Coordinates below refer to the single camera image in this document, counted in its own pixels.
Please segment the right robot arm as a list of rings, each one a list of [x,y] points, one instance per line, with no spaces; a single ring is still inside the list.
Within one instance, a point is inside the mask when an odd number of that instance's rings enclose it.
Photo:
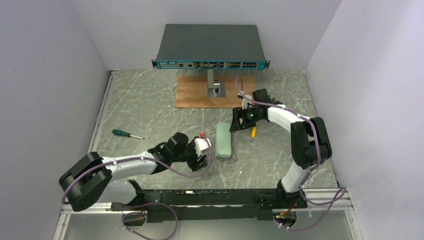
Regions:
[[[251,129],[261,120],[277,124],[290,133],[292,164],[276,187],[280,200],[299,195],[313,169],[332,156],[332,147],[324,120],[321,117],[307,117],[296,113],[283,103],[268,95],[266,89],[259,89],[251,95],[238,92],[242,100],[240,107],[232,110],[229,132]]]

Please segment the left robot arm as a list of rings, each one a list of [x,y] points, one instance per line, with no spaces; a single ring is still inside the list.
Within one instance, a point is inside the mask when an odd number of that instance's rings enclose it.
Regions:
[[[181,132],[134,155],[102,157],[96,151],[89,152],[59,178],[63,190],[61,202],[75,212],[105,202],[135,206],[143,198],[141,187],[134,181],[118,184],[118,180],[154,175],[165,170],[188,177],[188,174],[172,168],[173,163],[186,163],[192,172],[203,170],[192,175],[192,178],[198,178],[211,164],[212,156],[206,153],[212,153],[212,144],[204,134],[190,140]]]

